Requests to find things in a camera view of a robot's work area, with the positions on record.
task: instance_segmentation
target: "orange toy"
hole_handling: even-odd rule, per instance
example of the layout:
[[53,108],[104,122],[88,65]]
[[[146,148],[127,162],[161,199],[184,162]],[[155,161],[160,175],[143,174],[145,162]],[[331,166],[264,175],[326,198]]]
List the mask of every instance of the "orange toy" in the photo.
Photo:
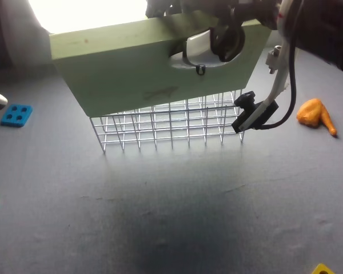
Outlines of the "orange toy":
[[317,127],[319,122],[322,121],[328,128],[330,134],[332,136],[337,136],[337,130],[334,127],[332,120],[330,120],[328,111],[317,98],[308,100],[304,103],[298,110],[296,118],[301,124],[310,127]]

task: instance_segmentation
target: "gray tabletop surface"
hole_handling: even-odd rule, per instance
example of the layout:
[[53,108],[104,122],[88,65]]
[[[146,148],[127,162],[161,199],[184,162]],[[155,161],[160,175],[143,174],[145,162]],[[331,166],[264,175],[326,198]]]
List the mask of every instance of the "gray tabletop surface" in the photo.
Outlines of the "gray tabletop surface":
[[[247,87],[257,100],[274,79],[264,63]],[[297,88],[295,113],[320,98],[338,139],[292,115],[243,145],[231,136],[104,155],[53,68],[0,71],[10,103],[34,108],[23,128],[0,126],[0,274],[303,274],[319,263],[343,273],[343,73],[301,53]]]

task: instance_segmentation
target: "wire mesh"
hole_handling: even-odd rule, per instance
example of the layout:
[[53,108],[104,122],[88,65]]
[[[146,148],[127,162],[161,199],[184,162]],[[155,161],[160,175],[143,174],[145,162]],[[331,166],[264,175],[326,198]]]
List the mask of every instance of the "wire mesh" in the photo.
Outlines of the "wire mesh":
[[[242,90],[229,91],[90,118],[90,122],[104,153],[109,144],[124,150],[131,142],[139,150],[141,143],[153,142],[157,149],[160,141],[169,140],[173,147],[178,139],[190,144],[194,138],[203,138],[207,144],[209,137],[217,136],[222,144],[224,136],[236,134],[231,124],[239,116],[234,100],[241,94]],[[239,137],[242,142],[244,132]]]

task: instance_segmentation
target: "green block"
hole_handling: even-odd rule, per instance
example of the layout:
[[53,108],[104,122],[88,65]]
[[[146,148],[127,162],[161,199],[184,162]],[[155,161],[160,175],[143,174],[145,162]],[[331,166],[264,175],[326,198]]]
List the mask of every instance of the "green block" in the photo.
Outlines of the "green block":
[[50,36],[57,70],[89,117],[149,107],[246,87],[270,30],[244,23],[241,54],[222,67],[169,65],[181,41],[217,24],[200,11]]

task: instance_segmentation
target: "yellow toy block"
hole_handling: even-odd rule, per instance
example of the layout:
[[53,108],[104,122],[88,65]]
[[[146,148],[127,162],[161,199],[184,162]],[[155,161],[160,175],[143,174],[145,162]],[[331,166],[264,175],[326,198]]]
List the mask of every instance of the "yellow toy block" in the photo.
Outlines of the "yellow toy block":
[[323,264],[319,264],[312,274],[335,274],[328,267]]

